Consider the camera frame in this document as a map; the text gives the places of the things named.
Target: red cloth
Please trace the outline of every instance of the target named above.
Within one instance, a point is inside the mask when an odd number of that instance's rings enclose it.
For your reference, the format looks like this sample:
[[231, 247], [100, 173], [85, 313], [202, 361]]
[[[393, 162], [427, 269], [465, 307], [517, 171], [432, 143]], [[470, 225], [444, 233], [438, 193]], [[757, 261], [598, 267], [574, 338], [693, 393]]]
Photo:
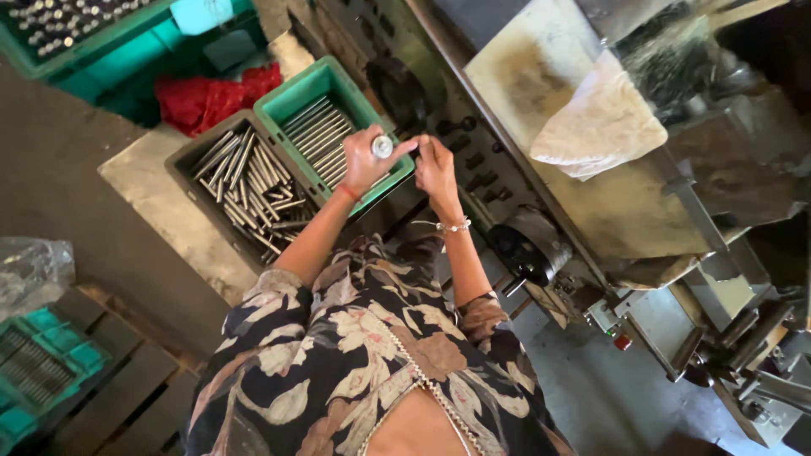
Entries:
[[281, 85], [279, 64], [248, 68], [242, 82], [196, 76], [187, 80], [158, 79], [155, 97], [161, 119], [194, 138], [243, 109], [252, 109], [265, 93]]

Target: black plastic crate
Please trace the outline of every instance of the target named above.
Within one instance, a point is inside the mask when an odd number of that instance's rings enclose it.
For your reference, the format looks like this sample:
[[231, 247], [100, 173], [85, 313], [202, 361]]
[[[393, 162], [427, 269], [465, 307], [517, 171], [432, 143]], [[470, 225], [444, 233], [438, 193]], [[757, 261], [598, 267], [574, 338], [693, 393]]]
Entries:
[[237, 231], [234, 224], [221, 209], [221, 204], [217, 203], [216, 198], [201, 183], [192, 180], [194, 173], [191, 172], [191, 169], [200, 158], [228, 130], [240, 131], [246, 128], [247, 124], [250, 124], [256, 130], [257, 139], [264, 142], [264, 145], [268, 146], [268, 149], [276, 155], [290, 173], [296, 185], [306, 192], [307, 198], [315, 208], [320, 209], [324, 206], [326, 199], [315, 190], [315, 184], [307, 179], [284, 148], [279, 147], [268, 129], [251, 110], [241, 110], [198, 136], [167, 158], [165, 167], [189, 198], [197, 204], [206, 217], [228, 239], [231, 246], [248, 261], [251, 269], [261, 273], [266, 269], [266, 266], [260, 258], [267, 251], [267, 248], [261, 247], [259, 243], [251, 241]]

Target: pallet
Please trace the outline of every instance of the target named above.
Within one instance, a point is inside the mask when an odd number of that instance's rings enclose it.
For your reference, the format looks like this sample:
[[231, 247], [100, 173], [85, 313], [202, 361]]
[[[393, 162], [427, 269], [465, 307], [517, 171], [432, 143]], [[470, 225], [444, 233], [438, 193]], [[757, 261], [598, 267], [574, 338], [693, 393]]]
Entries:
[[204, 362], [98, 286], [77, 286], [51, 310], [113, 358], [12, 454], [183, 454], [180, 432]]

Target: gray floor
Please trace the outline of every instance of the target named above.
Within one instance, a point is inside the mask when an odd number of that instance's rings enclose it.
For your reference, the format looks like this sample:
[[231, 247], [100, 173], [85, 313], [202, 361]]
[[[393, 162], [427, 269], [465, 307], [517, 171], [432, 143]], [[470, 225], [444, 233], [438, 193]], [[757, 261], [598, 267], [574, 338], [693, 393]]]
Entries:
[[[22, 80], [5, 61], [0, 84], [0, 236], [70, 240], [80, 280], [98, 281], [188, 346], [212, 351], [225, 302], [96, 172], [144, 131]], [[483, 253], [495, 281], [503, 267], [490, 256]], [[440, 269], [447, 275], [447, 265]], [[504, 306], [512, 310], [523, 298]], [[712, 454], [708, 440], [738, 456], [797, 454], [748, 441], [711, 391], [673, 385], [639, 345], [620, 352], [594, 329], [563, 332], [533, 306], [515, 325], [552, 414], [580, 454], [698, 456]]]
[[144, 130], [0, 60], [0, 236], [67, 239], [82, 281], [157, 317], [200, 353], [228, 306], [96, 172]]

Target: red thread bracelet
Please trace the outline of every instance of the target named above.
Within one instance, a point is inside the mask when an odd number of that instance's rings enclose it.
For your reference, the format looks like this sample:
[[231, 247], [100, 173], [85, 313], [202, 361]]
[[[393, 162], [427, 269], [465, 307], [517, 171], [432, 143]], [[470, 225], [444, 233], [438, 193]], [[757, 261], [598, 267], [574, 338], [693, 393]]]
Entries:
[[357, 193], [352, 191], [352, 189], [349, 188], [349, 186], [346, 185], [345, 183], [339, 183], [338, 186], [335, 187], [335, 189], [345, 191], [346, 194], [350, 196], [350, 198], [352, 198], [353, 200], [355, 200], [357, 202], [361, 202], [361, 198], [363, 197], [362, 195], [358, 195]]

